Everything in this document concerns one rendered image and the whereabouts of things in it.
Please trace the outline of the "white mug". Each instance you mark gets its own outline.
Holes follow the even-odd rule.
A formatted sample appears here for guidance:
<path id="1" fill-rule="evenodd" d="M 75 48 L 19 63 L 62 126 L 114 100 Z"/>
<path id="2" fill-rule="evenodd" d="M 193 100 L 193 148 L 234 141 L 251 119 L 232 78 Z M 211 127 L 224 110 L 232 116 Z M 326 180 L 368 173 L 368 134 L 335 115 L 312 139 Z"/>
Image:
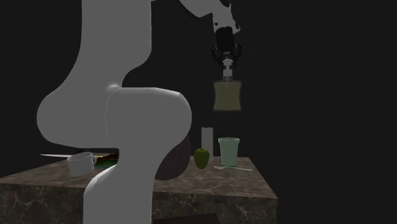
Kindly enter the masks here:
<path id="1" fill-rule="evenodd" d="M 97 158 L 92 152 L 83 152 L 70 156 L 67 159 L 71 176 L 83 176 L 94 170 Z"/>

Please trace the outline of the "white tall cylinder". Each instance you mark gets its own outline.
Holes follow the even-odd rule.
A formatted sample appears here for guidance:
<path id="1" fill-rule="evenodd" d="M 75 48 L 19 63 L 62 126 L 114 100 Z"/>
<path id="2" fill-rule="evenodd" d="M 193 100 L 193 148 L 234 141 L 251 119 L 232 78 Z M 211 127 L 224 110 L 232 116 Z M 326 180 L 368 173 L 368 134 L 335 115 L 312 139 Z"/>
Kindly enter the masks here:
<path id="1" fill-rule="evenodd" d="M 209 161 L 213 161 L 213 128 L 202 127 L 201 128 L 201 148 L 209 152 Z"/>

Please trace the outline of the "dark brown round object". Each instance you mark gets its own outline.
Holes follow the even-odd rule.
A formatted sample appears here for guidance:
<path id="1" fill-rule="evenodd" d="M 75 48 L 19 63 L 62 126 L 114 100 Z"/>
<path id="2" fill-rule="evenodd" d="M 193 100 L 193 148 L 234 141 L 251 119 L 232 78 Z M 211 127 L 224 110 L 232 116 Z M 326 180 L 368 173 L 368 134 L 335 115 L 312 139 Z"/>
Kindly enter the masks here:
<path id="1" fill-rule="evenodd" d="M 157 173 L 156 180 L 171 180 L 181 175 L 190 162 L 191 144 L 189 136 L 186 136 L 175 146 L 162 160 Z"/>

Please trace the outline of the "brown marble counter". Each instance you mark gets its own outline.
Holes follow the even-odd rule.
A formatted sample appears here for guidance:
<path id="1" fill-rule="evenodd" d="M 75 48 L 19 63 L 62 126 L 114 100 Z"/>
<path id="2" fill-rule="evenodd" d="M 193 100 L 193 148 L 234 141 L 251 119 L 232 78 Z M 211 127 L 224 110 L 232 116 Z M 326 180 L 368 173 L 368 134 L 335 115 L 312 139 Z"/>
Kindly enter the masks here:
<path id="1" fill-rule="evenodd" d="M 247 157 L 237 167 L 196 168 L 194 161 L 180 176 L 153 184 L 154 220 L 217 215 L 221 224 L 277 224 L 278 199 Z M 72 177 L 65 160 L 0 178 L 0 224 L 82 224 L 82 200 L 88 182 L 99 173 Z"/>

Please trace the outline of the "white spoon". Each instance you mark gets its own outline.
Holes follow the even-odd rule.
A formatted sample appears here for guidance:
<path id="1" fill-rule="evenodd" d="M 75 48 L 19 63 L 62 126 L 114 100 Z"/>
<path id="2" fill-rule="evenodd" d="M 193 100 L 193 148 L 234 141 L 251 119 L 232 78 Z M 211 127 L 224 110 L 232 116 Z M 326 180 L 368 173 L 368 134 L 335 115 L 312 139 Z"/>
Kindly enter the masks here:
<path id="1" fill-rule="evenodd" d="M 237 170 L 242 170 L 242 171 L 253 171 L 252 169 L 245 169 L 245 168 L 240 168 L 240 167 L 230 167 L 230 166 L 213 166 L 215 169 L 225 169 L 225 168 L 230 168 L 230 169 L 237 169 Z"/>

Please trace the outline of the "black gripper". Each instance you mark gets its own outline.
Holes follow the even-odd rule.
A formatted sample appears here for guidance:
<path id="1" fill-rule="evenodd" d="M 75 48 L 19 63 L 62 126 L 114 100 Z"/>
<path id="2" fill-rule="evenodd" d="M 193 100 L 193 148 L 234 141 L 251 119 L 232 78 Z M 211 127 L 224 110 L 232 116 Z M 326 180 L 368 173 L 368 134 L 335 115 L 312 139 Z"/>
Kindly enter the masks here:
<path id="1" fill-rule="evenodd" d="M 222 64 L 223 53 L 230 52 L 233 66 L 237 66 L 242 55 L 242 43 L 236 43 L 234 46 L 234 36 L 231 27 L 221 27 L 216 31 L 216 44 L 216 46 L 211 48 L 213 59 L 218 64 Z"/>

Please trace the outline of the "green apple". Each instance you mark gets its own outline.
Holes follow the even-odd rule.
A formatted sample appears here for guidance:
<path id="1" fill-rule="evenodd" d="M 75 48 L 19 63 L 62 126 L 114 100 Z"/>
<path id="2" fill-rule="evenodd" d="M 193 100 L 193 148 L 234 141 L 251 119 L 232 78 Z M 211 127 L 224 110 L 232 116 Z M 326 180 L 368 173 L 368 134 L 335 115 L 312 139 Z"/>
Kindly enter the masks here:
<path id="1" fill-rule="evenodd" d="M 194 154 L 193 154 L 193 159 L 195 161 L 195 165 L 199 168 L 199 169 L 205 169 L 208 162 L 209 162 L 209 157 L 210 157 L 210 153 L 203 148 L 199 148 L 197 150 L 195 150 Z"/>

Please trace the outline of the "olive pump dispenser bottle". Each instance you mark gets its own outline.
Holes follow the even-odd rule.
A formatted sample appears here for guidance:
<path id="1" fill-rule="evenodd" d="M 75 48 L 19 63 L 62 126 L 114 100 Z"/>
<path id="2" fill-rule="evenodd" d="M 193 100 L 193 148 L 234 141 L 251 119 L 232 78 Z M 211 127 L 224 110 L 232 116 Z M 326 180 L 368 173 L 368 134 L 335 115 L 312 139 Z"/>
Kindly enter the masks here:
<path id="1" fill-rule="evenodd" d="M 242 82 L 233 79 L 232 59 L 224 59 L 223 79 L 215 81 L 214 87 L 214 111 L 240 111 L 242 109 L 240 92 Z"/>

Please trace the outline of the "green patterned plate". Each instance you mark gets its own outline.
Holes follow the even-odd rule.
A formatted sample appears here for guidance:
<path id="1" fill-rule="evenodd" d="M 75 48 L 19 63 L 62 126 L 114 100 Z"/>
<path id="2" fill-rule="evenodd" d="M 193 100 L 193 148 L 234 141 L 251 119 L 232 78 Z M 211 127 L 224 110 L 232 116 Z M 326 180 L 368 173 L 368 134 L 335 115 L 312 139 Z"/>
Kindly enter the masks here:
<path id="1" fill-rule="evenodd" d="M 107 169 L 118 163 L 119 155 L 112 153 L 106 156 L 97 157 L 97 161 L 94 165 L 95 169 Z"/>

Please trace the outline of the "pale green cup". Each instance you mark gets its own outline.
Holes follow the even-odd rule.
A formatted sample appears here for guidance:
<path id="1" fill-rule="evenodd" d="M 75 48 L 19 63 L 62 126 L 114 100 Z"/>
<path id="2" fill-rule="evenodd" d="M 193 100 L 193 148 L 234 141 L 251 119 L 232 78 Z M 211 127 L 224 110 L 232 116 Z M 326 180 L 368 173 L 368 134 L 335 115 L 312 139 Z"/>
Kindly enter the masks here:
<path id="1" fill-rule="evenodd" d="M 240 139 L 236 137 L 221 137 L 218 139 L 218 143 L 222 166 L 235 167 L 237 165 Z"/>

